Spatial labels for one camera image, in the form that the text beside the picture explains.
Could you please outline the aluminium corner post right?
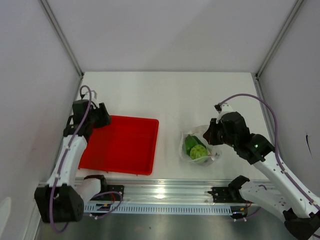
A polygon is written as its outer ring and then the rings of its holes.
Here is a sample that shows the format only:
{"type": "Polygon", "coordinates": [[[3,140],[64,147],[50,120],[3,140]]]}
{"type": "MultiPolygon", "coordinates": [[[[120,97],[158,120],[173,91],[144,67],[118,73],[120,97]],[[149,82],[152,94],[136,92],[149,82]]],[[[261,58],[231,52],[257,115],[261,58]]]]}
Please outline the aluminium corner post right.
{"type": "Polygon", "coordinates": [[[274,41],[272,42],[269,50],[267,51],[262,63],[260,64],[257,72],[255,73],[255,78],[257,80],[260,79],[264,70],[266,69],[266,67],[271,62],[272,58],[278,51],[279,47],[281,46],[283,40],[285,39],[292,25],[294,24],[296,18],[298,17],[305,3],[306,3],[306,0],[296,0],[294,2],[293,7],[289,11],[287,17],[285,18],[285,21],[281,25],[281,28],[279,29],[274,41]]]}

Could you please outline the light green round vegetable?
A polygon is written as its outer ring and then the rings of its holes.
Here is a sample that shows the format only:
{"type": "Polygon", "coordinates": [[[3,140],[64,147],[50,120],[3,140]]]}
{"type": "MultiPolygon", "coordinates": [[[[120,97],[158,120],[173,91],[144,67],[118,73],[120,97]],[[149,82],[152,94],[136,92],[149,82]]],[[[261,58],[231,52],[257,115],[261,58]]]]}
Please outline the light green round vegetable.
{"type": "Polygon", "coordinates": [[[189,156],[192,160],[196,160],[202,157],[208,156],[207,149],[201,144],[195,145],[189,152],[189,156]]]}

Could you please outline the clear zip top bag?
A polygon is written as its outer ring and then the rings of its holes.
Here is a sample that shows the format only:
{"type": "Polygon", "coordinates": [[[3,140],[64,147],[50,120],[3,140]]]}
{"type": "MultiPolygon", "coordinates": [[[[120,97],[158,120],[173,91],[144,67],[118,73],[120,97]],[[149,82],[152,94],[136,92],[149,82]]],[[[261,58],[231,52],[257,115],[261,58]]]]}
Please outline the clear zip top bag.
{"type": "Polygon", "coordinates": [[[200,125],[181,132],[179,157],[182,161],[207,167],[222,156],[218,146],[209,145],[203,134],[208,125],[200,125]]]}

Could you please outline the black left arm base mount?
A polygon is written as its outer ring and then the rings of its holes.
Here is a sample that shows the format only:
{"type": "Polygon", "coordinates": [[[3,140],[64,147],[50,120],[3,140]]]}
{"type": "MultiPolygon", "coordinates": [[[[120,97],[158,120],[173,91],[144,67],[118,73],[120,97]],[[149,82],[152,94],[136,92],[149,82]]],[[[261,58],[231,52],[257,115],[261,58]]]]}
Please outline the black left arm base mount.
{"type": "Polygon", "coordinates": [[[124,196],[123,185],[108,184],[104,175],[88,175],[84,178],[84,183],[89,184],[89,190],[94,192],[91,201],[120,201],[124,196]]]}

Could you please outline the aluminium corner post left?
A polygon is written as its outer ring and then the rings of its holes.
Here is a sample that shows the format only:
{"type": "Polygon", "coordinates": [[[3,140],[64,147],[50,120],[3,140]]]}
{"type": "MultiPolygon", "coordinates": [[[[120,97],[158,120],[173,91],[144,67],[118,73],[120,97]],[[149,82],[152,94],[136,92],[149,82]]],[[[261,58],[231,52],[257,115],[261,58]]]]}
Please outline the aluminium corner post left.
{"type": "Polygon", "coordinates": [[[69,41],[67,40],[65,33],[57,19],[57,17],[55,16],[54,11],[52,10],[50,3],[48,0],[39,0],[38,1],[40,6],[42,7],[45,16],[47,17],[53,31],[55,32],[63,50],[65,51],[67,57],[69,58],[75,72],[77,73],[77,75],[82,79],[84,76],[84,72],[82,71],[78,60],[70,46],[69,41]]]}

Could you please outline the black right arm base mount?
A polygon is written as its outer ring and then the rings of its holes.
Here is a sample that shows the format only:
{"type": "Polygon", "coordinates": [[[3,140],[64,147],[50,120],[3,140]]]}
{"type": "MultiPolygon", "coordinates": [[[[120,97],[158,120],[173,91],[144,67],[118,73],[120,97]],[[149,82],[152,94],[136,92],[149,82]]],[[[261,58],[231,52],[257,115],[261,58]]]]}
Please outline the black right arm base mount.
{"type": "Polygon", "coordinates": [[[247,182],[250,182],[250,179],[240,175],[232,180],[227,186],[213,186],[207,193],[211,195],[214,203],[251,203],[251,201],[245,200],[240,194],[240,190],[247,182]]]}

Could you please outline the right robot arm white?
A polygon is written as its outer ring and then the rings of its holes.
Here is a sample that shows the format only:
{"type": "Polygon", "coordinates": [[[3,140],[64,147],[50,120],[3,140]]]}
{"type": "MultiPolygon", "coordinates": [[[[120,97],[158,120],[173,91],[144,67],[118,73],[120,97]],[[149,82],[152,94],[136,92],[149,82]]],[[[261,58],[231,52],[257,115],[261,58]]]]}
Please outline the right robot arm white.
{"type": "Polygon", "coordinates": [[[203,138],[210,145],[228,145],[236,154],[263,173],[280,196],[242,175],[229,185],[234,202],[253,202],[280,219],[298,240],[308,240],[320,228],[320,199],[287,168],[277,161],[275,147],[261,134],[251,133],[245,119],[236,111],[212,118],[203,138]]]}

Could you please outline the aluminium corner post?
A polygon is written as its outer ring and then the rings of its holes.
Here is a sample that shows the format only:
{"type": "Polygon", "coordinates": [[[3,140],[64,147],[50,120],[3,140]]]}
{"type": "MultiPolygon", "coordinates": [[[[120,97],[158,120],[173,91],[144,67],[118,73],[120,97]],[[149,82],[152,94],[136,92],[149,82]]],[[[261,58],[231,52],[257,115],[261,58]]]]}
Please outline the aluminium corner post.
{"type": "Polygon", "coordinates": [[[285,21],[281,25],[281,28],[279,29],[274,41],[272,42],[269,50],[267,51],[262,63],[260,64],[257,72],[255,73],[255,78],[257,80],[260,79],[264,70],[266,69],[266,67],[271,62],[272,58],[278,51],[279,47],[281,46],[283,40],[285,39],[292,25],[294,24],[296,18],[298,17],[305,3],[306,3],[306,0],[296,0],[294,2],[293,7],[289,11],[287,17],[285,18],[285,21]]]}
{"type": "Polygon", "coordinates": [[[70,46],[69,41],[67,40],[65,33],[57,19],[57,17],[55,16],[54,11],[52,10],[50,3],[48,0],[39,0],[38,1],[40,6],[42,7],[45,16],[47,17],[53,31],[55,32],[63,50],[65,51],[67,57],[69,58],[75,72],[77,73],[77,75],[82,79],[84,76],[84,72],[82,71],[78,60],[70,46]]]}

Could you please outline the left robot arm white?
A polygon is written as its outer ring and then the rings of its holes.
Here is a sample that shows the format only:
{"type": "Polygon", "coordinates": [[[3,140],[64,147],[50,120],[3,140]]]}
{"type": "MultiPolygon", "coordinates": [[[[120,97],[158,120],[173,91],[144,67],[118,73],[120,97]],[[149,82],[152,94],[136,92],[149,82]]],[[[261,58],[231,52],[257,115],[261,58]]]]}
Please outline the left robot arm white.
{"type": "Polygon", "coordinates": [[[41,219],[47,224],[78,222],[87,202],[94,197],[103,200],[109,193],[102,175],[86,176],[79,189],[75,188],[75,179],[93,130],[110,125],[112,118],[104,103],[91,103],[88,99],[74,101],[72,111],[63,130],[55,168],[46,184],[34,192],[41,219]]]}

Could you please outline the red plastic tray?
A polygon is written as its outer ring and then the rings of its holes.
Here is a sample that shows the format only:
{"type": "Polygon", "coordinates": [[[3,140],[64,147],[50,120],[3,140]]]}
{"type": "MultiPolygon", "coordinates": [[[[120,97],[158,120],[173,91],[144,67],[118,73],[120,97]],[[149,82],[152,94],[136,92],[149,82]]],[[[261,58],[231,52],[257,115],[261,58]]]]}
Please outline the red plastic tray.
{"type": "Polygon", "coordinates": [[[113,115],[110,125],[93,130],[78,168],[149,176],[158,131],[157,119],[113,115]]]}

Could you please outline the green bell pepper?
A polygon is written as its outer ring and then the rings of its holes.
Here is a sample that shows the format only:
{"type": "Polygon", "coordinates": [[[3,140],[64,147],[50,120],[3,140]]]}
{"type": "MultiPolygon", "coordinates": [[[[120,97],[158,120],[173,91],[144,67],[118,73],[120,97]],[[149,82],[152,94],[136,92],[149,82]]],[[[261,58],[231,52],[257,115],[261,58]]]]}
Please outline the green bell pepper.
{"type": "Polygon", "coordinates": [[[188,156],[190,155],[191,149],[196,145],[206,147],[198,137],[196,137],[195,135],[188,134],[187,137],[184,139],[184,146],[188,156]]]}

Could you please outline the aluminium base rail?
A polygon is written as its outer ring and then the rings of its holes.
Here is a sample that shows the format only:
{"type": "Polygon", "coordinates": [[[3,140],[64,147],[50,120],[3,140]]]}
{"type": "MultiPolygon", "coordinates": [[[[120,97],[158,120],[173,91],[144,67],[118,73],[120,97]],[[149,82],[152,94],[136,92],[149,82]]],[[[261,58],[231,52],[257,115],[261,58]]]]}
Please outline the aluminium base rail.
{"type": "Polygon", "coordinates": [[[210,205],[212,187],[226,187],[231,180],[169,180],[107,178],[109,185],[123,185],[125,204],[210,205]]]}

